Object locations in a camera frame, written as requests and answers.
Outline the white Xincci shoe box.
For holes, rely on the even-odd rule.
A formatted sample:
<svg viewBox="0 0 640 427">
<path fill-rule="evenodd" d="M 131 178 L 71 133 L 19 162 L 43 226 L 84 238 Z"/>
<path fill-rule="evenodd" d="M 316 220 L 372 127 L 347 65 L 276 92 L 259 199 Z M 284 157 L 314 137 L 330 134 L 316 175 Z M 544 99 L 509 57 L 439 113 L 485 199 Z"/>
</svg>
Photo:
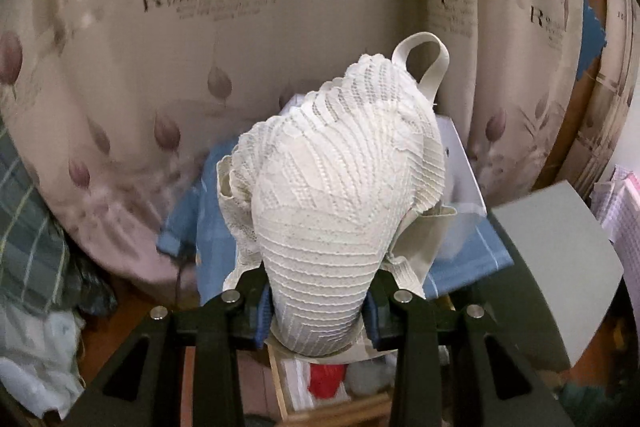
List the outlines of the white Xincci shoe box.
<svg viewBox="0 0 640 427">
<path fill-rule="evenodd" d="M 320 265 L 379 265 L 403 257 L 416 271 L 451 259 L 486 215 L 485 205 L 452 121 L 438 118 L 446 148 L 439 208 L 410 211 L 414 186 L 406 156 L 372 131 L 337 122 L 284 140 L 260 176 L 253 202 L 260 243 L 301 251 Z"/>
</svg>

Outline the grey plaid fabric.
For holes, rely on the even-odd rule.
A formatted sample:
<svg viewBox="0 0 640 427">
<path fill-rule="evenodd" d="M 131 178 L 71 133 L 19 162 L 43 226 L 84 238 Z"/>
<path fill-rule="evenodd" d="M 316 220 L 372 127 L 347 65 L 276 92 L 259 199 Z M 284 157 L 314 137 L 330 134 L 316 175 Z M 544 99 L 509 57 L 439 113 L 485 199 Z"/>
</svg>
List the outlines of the grey plaid fabric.
<svg viewBox="0 0 640 427">
<path fill-rule="evenodd" d="M 63 230 L 32 173 L 1 128 L 1 294 L 44 315 L 75 309 L 105 317 L 117 308 L 111 277 Z"/>
</svg>

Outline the blue checked cloth cover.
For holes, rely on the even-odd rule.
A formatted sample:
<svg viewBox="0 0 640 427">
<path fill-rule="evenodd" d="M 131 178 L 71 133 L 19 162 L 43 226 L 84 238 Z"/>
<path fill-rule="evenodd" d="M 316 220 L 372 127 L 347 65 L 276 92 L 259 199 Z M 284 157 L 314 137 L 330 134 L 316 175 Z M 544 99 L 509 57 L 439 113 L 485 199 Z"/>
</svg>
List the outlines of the blue checked cloth cover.
<svg viewBox="0 0 640 427">
<path fill-rule="evenodd" d="M 202 305 L 221 293 L 224 279 L 235 265 L 235 239 L 224 223 L 217 199 L 216 167 L 236 143 L 238 139 L 232 138 L 213 146 L 201 176 L 171 210 L 156 241 L 163 254 L 195 258 Z M 511 265 L 513 260 L 503 241 L 489 221 L 483 220 L 454 259 L 434 262 L 424 280 L 425 297 L 442 297 Z"/>
</svg>

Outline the wooden drawer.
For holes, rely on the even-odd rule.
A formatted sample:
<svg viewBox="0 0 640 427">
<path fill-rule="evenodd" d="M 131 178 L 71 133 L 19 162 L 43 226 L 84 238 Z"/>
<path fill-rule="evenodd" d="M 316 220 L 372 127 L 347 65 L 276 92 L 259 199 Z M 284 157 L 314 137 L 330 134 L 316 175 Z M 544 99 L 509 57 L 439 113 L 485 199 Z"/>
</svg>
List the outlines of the wooden drawer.
<svg viewBox="0 0 640 427">
<path fill-rule="evenodd" d="M 350 364 L 317 364 L 268 348 L 282 426 L 386 426 L 397 355 Z"/>
</svg>

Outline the cream lace bra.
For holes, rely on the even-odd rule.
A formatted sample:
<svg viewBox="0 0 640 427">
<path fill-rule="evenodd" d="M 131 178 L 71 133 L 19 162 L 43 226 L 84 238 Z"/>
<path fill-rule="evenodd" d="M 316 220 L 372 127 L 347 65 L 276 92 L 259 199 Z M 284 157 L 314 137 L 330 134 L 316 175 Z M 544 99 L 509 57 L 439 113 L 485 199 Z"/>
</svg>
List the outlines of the cream lace bra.
<svg viewBox="0 0 640 427">
<path fill-rule="evenodd" d="M 446 154 L 434 101 L 449 66 L 440 48 L 420 78 L 411 51 L 364 54 L 345 74 L 281 115 L 254 124 L 216 167 L 217 197 L 235 241 L 224 280 L 264 268 L 273 336 L 310 359 L 356 343 L 361 308 L 378 271 L 421 295 L 450 209 L 442 202 Z"/>
</svg>

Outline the beige leaf pattern curtain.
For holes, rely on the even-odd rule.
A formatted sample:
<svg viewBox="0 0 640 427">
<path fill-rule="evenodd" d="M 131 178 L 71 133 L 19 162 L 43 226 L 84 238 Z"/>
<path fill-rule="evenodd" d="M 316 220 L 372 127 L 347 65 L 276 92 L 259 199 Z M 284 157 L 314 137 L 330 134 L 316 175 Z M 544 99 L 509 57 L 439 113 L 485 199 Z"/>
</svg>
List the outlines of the beige leaf pattern curtain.
<svg viewBox="0 0 640 427">
<path fill-rule="evenodd" d="M 160 225 L 213 144 L 431 31 L 437 95 L 487 202 L 566 180 L 587 194 L 639 76 L 636 0 L 1 0 L 1 118 L 64 230 L 169 300 Z"/>
</svg>

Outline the white crumpled plastic bags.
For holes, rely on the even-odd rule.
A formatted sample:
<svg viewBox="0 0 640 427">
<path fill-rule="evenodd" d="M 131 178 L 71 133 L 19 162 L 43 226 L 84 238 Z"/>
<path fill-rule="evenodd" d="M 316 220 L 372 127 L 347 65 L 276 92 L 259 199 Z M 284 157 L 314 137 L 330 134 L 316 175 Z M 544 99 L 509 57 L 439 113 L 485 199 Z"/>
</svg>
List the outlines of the white crumpled plastic bags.
<svg viewBox="0 0 640 427">
<path fill-rule="evenodd" d="M 84 326 L 70 310 L 36 317 L 1 299 L 1 384 L 35 417 L 66 417 L 84 392 L 77 365 Z"/>
</svg>

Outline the pink checked fabric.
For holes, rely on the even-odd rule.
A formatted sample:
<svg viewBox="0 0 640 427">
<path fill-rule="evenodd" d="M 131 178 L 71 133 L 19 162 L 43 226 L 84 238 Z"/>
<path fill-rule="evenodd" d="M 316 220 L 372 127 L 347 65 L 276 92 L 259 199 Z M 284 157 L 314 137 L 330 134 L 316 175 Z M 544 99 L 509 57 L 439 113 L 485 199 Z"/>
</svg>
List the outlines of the pink checked fabric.
<svg viewBox="0 0 640 427">
<path fill-rule="evenodd" d="M 594 184 L 591 210 L 614 246 L 625 273 L 639 277 L 639 177 L 616 165 L 608 181 Z"/>
</svg>

